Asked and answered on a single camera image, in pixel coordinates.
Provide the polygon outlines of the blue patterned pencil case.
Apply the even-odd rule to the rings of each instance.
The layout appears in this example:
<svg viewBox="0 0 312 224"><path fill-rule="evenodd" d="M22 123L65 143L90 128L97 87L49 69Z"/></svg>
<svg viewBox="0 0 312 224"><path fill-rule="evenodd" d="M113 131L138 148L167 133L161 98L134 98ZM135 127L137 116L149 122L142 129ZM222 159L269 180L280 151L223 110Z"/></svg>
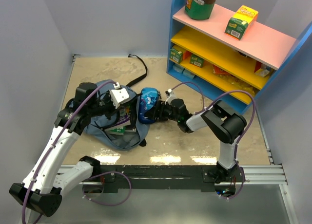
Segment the blue patterned pencil case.
<svg viewBox="0 0 312 224"><path fill-rule="evenodd" d="M160 92L156 88L146 87L141 90L138 108L138 120L142 124L152 124L155 121L146 117L145 113L156 105L160 99Z"/></svg>

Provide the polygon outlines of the purple treehouse book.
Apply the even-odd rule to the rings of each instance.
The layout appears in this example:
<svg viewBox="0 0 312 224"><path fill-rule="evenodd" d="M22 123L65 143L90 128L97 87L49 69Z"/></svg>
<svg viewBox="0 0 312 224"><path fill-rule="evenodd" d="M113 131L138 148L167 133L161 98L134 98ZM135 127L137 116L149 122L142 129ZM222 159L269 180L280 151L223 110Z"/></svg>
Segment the purple treehouse book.
<svg viewBox="0 0 312 224"><path fill-rule="evenodd" d="M126 107L124 109L121 109L119 111L119 119L116 123L113 124L114 127L118 127L118 126L127 126L130 125L131 120L130 120L131 116L130 116L130 108Z"/></svg>

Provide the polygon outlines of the blue student backpack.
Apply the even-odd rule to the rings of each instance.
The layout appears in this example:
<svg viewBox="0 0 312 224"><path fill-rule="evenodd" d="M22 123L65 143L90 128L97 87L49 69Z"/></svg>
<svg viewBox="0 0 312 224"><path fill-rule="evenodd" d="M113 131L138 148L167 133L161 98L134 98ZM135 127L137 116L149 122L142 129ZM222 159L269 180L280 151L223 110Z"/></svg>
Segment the blue student backpack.
<svg viewBox="0 0 312 224"><path fill-rule="evenodd" d="M85 134L95 137L103 144L116 150L130 150L137 146L146 146L145 137L147 136L150 127L147 124L140 123L140 121L138 120L139 99L141 94L135 93L131 89L131 86L137 84L147 76L147 66L145 63L143 63L143 66L145 68L145 74L132 80L128 83L127 86L122 86L122 88L125 88L128 91L130 98L126 101L125 105L121 107L121 109L124 109L128 106L136 107L137 131L135 133L125 132L124 135L111 135L105 132L106 129L116 128L113 126L113 124L116 123L119 119L119 111L121 110L120 109L111 117L111 119L108 119L105 115L92 117L90 124L84 129Z"/></svg>

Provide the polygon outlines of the green treehouse book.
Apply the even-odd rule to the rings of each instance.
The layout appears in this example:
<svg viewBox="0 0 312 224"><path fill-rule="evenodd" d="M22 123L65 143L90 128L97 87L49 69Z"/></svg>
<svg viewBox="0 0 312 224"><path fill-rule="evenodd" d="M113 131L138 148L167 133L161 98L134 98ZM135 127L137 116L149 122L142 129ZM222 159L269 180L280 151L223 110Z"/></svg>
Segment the green treehouse book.
<svg viewBox="0 0 312 224"><path fill-rule="evenodd" d="M106 129L106 133L111 134L111 135L124 135L125 133L125 127L124 126L118 126L117 128L114 129Z"/></svg>

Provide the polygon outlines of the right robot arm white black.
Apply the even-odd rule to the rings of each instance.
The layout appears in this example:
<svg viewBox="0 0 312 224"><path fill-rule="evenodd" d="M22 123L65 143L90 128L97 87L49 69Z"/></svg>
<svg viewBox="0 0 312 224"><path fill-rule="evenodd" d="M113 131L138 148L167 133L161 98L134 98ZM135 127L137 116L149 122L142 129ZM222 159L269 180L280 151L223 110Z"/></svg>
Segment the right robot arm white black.
<svg viewBox="0 0 312 224"><path fill-rule="evenodd" d="M222 100L218 100L207 110L191 114L180 98L170 103L158 101L153 111L154 120L173 120L184 133L192 133L208 127L220 140L220 156L215 169L209 172L215 183L227 182L238 169L237 143L247 126L246 119Z"/></svg>

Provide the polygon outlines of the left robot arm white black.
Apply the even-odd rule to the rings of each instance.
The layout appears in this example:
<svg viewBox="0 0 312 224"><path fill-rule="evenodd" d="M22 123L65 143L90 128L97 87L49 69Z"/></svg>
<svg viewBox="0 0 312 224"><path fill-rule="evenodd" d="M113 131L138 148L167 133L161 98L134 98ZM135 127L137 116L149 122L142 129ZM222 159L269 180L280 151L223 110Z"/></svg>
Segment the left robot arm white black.
<svg viewBox="0 0 312 224"><path fill-rule="evenodd" d="M128 94L122 92L119 83L112 80L101 84L79 84L75 96L58 113L50 139L38 161L21 183L13 183L9 189L10 195L22 206L22 216L30 209L39 216L50 217L64 196L80 182L100 178L99 161L88 156L66 173L59 175L58 171L91 119L111 116L122 103L118 97L128 98Z"/></svg>

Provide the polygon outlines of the light blue box left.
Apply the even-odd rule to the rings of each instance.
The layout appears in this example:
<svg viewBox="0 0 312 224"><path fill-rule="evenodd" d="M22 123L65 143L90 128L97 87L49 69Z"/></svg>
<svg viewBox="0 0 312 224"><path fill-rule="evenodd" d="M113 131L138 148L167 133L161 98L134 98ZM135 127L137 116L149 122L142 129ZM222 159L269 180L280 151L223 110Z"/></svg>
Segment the light blue box left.
<svg viewBox="0 0 312 224"><path fill-rule="evenodd" d="M174 69L176 72L180 73L180 74L182 74L183 71L184 71L184 68L181 67L181 66L179 66L179 65L177 65L177 64L174 64L174 65L173 65L173 69Z"/></svg>

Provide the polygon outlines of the green box left shelf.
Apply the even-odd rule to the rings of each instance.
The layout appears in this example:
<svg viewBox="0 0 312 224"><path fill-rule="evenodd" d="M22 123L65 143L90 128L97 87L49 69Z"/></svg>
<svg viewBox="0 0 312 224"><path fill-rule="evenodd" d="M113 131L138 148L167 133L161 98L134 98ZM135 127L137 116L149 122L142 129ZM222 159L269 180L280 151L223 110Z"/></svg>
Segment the green box left shelf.
<svg viewBox="0 0 312 224"><path fill-rule="evenodd" d="M183 60L183 54L182 48L178 45L174 45L170 49L170 59L176 63L180 63Z"/></svg>

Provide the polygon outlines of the green box middle shelf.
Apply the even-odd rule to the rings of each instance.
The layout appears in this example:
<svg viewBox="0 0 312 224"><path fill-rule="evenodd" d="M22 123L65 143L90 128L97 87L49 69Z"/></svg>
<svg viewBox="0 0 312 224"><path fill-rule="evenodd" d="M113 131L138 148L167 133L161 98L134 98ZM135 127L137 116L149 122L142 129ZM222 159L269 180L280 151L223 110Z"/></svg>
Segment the green box middle shelf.
<svg viewBox="0 0 312 224"><path fill-rule="evenodd" d="M200 58L199 56L192 54L190 57L190 64L195 65L199 68L202 68L204 65L204 59Z"/></svg>

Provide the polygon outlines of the orange snack packet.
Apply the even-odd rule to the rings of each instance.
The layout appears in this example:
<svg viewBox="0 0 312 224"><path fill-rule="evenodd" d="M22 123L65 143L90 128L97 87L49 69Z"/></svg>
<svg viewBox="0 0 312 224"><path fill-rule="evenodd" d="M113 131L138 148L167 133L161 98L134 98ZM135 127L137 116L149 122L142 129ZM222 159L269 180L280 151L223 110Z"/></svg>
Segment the orange snack packet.
<svg viewBox="0 0 312 224"><path fill-rule="evenodd" d="M215 75L230 75L229 72L227 72L227 71L225 71L225 70L223 70L223 69L221 69L215 65L213 65L213 73Z"/></svg>

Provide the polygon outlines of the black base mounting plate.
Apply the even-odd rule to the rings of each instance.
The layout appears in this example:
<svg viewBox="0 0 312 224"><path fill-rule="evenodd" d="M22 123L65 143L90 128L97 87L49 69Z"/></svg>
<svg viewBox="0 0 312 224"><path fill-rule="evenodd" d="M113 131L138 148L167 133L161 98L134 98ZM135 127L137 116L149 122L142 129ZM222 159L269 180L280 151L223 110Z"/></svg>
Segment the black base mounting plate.
<svg viewBox="0 0 312 224"><path fill-rule="evenodd" d="M151 166L151 165L101 165L85 180L103 185L104 192L119 189L170 189L217 192L219 195L235 194L235 186L245 182L242 167L234 166L226 172L219 165Z"/></svg>

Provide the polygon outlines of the colourful wooden shelf unit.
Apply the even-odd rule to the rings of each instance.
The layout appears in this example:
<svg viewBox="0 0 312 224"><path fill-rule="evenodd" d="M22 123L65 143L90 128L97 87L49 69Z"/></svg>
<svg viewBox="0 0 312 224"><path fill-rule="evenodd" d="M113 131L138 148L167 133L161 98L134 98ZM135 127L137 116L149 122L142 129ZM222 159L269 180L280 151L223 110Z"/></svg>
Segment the colourful wooden shelf unit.
<svg viewBox="0 0 312 224"><path fill-rule="evenodd" d="M180 65L195 74L194 79L189 79L173 70L177 63L169 58L167 73L194 90L202 91L209 99L223 95L225 102L244 113L251 100L245 94L233 93L235 86L213 73L215 65L258 89L255 100L261 112L278 109L282 96L289 93L284 73L307 53L312 42L312 26L308 24L297 38L293 38L255 22L246 35L237 40L224 33L233 15L231 10L215 5L209 19L197 21L185 13L185 3L186 0L172 0L169 47L178 45L199 56L205 60L204 66L199 68L190 64L189 58L183 59ZM257 61L273 68L273 72L266 77L255 75Z"/></svg>

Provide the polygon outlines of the red yellow box right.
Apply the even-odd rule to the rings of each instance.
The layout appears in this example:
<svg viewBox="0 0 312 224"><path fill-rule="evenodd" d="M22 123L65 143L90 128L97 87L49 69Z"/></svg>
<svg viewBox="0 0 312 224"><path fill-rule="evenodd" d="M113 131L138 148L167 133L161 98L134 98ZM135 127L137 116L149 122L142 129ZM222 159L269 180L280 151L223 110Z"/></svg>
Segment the red yellow box right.
<svg viewBox="0 0 312 224"><path fill-rule="evenodd" d="M266 77L273 72L273 68L263 64L259 61L256 62L254 74L260 77Z"/></svg>

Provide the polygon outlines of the green brown canister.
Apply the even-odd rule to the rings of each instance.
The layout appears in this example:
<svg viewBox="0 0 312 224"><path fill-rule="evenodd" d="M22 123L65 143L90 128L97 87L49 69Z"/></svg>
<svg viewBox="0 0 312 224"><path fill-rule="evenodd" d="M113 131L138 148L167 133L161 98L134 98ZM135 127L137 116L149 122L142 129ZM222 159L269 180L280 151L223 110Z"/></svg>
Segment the green brown canister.
<svg viewBox="0 0 312 224"><path fill-rule="evenodd" d="M206 20L210 17L216 0L186 0L185 12L194 20Z"/></svg>

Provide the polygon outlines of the aluminium frame rail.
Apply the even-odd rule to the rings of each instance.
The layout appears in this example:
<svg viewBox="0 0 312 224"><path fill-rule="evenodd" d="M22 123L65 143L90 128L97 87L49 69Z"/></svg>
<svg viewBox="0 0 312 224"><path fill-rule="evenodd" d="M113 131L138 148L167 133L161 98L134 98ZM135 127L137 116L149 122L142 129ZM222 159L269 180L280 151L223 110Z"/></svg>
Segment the aluminium frame rail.
<svg viewBox="0 0 312 224"><path fill-rule="evenodd" d="M102 165L207 166L215 165L219 141L207 129L183 133L176 123L168 121L151 126L147 146L118 151L83 134L65 157L62 168L69 169L87 155ZM98 205L87 201L82 188L98 188L96 184L76 186L62 201L58 211L42 223L58 224L288 224L290 195L280 165L269 163L258 120L254 120L242 139L239 154L244 165L244 184L238 183L240 194L231 200L219 198L215 192L170 189L121 189L117 193L95 194L107 203L123 200L118 206Z"/></svg>

